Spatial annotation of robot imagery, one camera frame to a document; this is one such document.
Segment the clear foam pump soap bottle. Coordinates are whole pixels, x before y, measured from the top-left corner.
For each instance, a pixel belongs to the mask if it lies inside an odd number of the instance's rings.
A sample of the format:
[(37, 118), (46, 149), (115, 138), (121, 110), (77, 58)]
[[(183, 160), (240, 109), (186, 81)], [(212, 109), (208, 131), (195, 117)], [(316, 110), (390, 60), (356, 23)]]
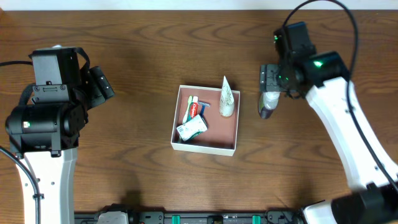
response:
[(262, 119), (268, 119), (276, 109), (279, 102), (280, 92), (267, 91), (261, 94), (258, 111)]

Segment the white Pantene tube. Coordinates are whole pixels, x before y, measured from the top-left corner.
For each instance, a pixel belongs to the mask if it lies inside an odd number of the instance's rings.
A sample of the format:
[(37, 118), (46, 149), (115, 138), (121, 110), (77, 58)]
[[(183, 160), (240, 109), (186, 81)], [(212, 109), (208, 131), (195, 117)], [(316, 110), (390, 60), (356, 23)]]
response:
[(230, 117), (234, 113), (234, 96), (226, 77), (223, 77), (221, 87), (219, 113), (224, 117)]

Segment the blue disposable razor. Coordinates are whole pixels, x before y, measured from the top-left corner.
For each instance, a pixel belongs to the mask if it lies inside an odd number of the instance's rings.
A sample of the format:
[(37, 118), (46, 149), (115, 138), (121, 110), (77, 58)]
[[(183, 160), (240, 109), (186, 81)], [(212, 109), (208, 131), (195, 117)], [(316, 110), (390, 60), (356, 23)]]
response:
[(201, 105), (200, 116), (204, 117), (205, 109), (207, 107), (210, 107), (211, 105), (209, 103), (206, 103), (206, 102), (203, 102), (203, 101), (199, 101), (198, 104)]

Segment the Colgate toothpaste tube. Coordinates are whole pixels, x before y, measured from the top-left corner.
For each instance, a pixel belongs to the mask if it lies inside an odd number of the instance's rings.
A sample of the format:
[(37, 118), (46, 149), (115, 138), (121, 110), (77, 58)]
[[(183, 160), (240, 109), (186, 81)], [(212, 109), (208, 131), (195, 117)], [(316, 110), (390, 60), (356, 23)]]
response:
[(192, 98), (192, 103), (191, 103), (190, 109), (189, 109), (189, 114), (188, 114), (189, 121), (197, 115), (197, 109), (198, 109), (198, 97), (194, 96)]

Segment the green toothbrush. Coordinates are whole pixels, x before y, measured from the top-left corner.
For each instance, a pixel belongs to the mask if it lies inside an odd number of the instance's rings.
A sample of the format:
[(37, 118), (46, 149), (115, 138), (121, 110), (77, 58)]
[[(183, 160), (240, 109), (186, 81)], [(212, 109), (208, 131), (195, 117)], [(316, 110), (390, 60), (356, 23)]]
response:
[(190, 95), (188, 97), (188, 100), (187, 100), (187, 108), (185, 110), (185, 114), (184, 114), (184, 117), (183, 117), (183, 120), (182, 120), (182, 124), (185, 124), (187, 122), (189, 111), (190, 111), (190, 105), (191, 105), (192, 101), (193, 101), (193, 96)]

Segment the green Dettol soap pack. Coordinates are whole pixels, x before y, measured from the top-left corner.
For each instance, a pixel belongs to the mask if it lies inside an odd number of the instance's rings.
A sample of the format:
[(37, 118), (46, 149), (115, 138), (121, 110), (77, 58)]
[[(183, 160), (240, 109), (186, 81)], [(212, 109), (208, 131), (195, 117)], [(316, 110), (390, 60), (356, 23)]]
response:
[(183, 141), (188, 141), (196, 135), (206, 132), (207, 129), (206, 121), (198, 114), (190, 121), (178, 126), (177, 132)]

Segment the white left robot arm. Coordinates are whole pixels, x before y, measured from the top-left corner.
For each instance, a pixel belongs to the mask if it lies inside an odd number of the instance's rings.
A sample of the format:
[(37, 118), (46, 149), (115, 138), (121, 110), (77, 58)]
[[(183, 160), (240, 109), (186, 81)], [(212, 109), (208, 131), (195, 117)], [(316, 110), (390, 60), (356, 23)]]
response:
[(37, 49), (28, 62), (35, 83), (6, 119), (19, 170), (26, 223), (74, 223), (73, 175), (88, 111), (114, 96), (99, 66), (81, 47)]

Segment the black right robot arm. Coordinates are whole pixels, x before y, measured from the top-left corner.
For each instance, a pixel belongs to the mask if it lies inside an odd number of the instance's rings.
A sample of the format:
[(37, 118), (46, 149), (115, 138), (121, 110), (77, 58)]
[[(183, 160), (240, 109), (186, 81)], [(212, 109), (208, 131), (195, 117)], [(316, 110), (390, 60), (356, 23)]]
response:
[(340, 55), (318, 54), (303, 22), (274, 32), (279, 62), (262, 65), (259, 115), (279, 96), (304, 98), (325, 126), (343, 164), (351, 194), (302, 209), (303, 223), (387, 223), (397, 220), (397, 164), (385, 152), (356, 97)]

